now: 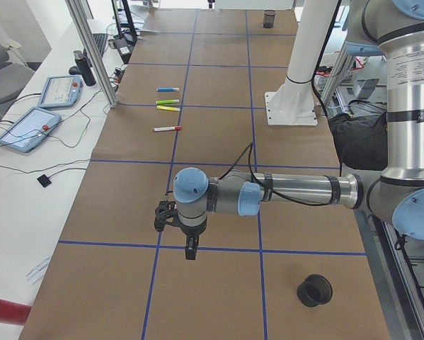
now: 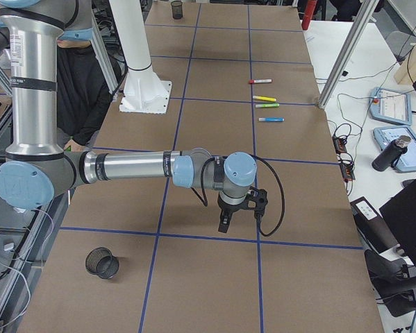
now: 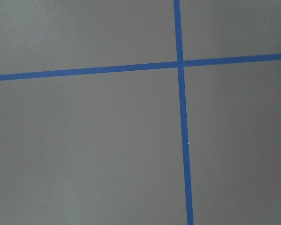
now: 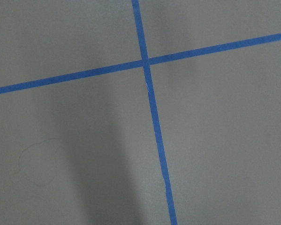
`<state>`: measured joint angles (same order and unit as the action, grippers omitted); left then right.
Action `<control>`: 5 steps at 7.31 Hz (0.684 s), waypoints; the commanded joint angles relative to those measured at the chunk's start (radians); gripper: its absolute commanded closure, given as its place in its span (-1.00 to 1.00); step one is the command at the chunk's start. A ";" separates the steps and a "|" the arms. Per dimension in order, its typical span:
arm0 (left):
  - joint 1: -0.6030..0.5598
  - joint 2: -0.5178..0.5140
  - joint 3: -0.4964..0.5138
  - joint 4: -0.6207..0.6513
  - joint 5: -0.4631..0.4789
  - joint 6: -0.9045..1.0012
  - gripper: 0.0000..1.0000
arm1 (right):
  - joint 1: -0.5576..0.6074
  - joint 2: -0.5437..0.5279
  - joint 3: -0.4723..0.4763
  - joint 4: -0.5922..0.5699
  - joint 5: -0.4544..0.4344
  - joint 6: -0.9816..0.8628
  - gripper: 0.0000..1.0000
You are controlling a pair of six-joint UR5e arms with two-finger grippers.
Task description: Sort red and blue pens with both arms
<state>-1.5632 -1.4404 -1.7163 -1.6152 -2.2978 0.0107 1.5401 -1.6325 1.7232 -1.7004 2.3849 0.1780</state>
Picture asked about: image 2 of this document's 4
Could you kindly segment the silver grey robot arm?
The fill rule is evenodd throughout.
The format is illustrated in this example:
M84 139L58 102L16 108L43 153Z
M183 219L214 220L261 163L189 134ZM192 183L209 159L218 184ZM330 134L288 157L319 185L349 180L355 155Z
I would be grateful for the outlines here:
M218 191L219 231L238 210L257 210L266 194L253 187L256 161L243 152L213 157L190 151L121 155L65 151L56 140L57 41L92 37L89 1L1 1L10 32L13 142L0 166L0 197L34 209L67 190L96 181L171 178L179 187Z

